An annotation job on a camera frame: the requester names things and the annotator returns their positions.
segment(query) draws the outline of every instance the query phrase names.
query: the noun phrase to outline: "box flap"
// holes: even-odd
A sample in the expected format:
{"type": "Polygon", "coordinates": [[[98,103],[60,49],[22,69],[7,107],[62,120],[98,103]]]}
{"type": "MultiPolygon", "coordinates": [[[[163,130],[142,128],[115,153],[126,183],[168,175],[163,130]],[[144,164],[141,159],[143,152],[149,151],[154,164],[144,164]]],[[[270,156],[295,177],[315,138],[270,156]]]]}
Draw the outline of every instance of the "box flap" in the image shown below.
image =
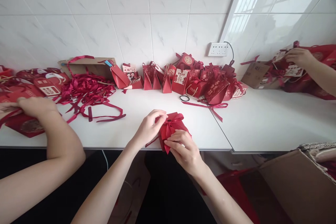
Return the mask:
{"type": "Polygon", "coordinates": [[[259,172],[294,223],[336,223],[336,184],[300,150],[266,162],[259,172]]]}

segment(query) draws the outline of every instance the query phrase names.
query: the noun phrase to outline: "cable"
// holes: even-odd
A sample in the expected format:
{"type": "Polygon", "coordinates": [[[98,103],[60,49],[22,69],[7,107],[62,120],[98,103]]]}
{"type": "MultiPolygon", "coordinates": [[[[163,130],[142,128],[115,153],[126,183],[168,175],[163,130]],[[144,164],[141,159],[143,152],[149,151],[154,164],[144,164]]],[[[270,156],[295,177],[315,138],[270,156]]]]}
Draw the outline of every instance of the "cable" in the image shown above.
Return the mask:
{"type": "Polygon", "coordinates": [[[104,155],[105,160],[106,160],[107,170],[109,170],[109,164],[108,164],[107,158],[105,156],[105,152],[104,152],[104,150],[101,150],[101,151],[103,152],[103,155],[104,155]]]}
{"type": "Polygon", "coordinates": [[[231,44],[229,42],[227,42],[227,41],[223,41],[223,43],[227,43],[231,47],[231,50],[232,50],[232,60],[233,60],[235,58],[235,54],[233,52],[233,48],[232,48],[231,44]]]}

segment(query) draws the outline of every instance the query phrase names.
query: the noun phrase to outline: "red satin ribbon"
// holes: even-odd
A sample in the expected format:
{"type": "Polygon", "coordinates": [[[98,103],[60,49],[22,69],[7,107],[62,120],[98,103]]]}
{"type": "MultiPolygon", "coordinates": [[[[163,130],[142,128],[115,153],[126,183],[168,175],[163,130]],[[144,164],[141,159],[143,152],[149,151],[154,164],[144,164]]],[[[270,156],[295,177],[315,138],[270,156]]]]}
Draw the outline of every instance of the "red satin ribbon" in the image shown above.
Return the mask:
{"type": "MultiPolygon", "coordinates": [[[[204,103],[204,104],[208,104],[207,102],[204,101],[204,99],[198,100],[198,102],[201,102],[201,103],[204,103]]],[[[197,107],[206,107],[206,108],[209,108],[209,109],[211,109],[214,112],[214,114],[219,118],[219,120],[221,122],[223,122],[223,118],[219,114],[217,114],[214,109],[219,109],[219,108],[220,109],[224,109],[224,108],[226,108],[228,106],[227,103],[220,103],[220,104],[217,104],[217,105],[210,105],[209,104],[208,106],[200,105],[200,104],[196,104],[196,103],[190,103],[190,102],[187,102],[187,101],[185,101],[185,102],[182,101],[182,103],[183,104],[187,104],[187,105],[197,106],[197,107]]]]}
{"type": "Polygon", "coordinates": [[[247,65],[247,64],[251,64],[251,63],[253,63],[253,62],[257,62],[257,59],[259,58],[259,56],[260,56],[260,55],[256,56],[256,57],[254,58],[254,60],[252,60],[252,61],[246,61],[246,62],[243,62],[243,63],[240,63],[240,64],[241,64],[241,65],[247,65]]]}

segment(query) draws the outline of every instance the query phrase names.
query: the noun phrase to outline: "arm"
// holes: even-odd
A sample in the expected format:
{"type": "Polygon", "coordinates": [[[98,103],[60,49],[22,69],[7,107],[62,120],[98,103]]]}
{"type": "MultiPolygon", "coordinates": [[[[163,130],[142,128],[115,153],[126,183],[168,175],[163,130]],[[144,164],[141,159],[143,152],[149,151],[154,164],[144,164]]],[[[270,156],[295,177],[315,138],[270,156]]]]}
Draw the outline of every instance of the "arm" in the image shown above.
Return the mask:
{"type": "Polygon", "coordinates": [[[63,184],[85,161],[80,139],[52,100],[19,98],[47,134],[47,160],[0,180],[0,224],[11,223],[63,184]]]}
{"type": "Polygon", "coordinates": [[[319,62],[308,50],[302,48],[290,50],[286,59],[305,69],[322,89],[336,96],[336,71],[330,66],[319,62]]]}
{"type": "Polygon", "coordinates": [[[108,222],[135,155],[155,137],[166,118],[166,112],[162,110],[153,110],[144,118],[134,137],[86,198],[72,220],[72,224],[108,222]],[[161,116],[160,119],[153,125],[155,118],[159,116],[161,116]]]}
{"type": "Polygon", "coordinates": [[[200,151],[186,131],[176,130],[165,144],[177,162],[194,177],[210,198],[222,223],[245,224],[252,223],[245,212],[224,189],[210,168],[203,162],[200,151]]]}

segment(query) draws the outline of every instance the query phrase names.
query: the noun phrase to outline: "gift tag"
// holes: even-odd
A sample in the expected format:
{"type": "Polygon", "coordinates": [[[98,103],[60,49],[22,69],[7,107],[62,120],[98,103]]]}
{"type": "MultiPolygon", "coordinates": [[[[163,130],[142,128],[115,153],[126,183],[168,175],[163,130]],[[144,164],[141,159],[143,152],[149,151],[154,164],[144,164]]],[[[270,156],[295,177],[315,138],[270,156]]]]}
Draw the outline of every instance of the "gift tag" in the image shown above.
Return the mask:
{"type": "Polygon", "coordinates": [[[34,85],[38,87],[47,97],[56,97],[61,93],[58,88],[48,79],[35,79],[34,85]]]}

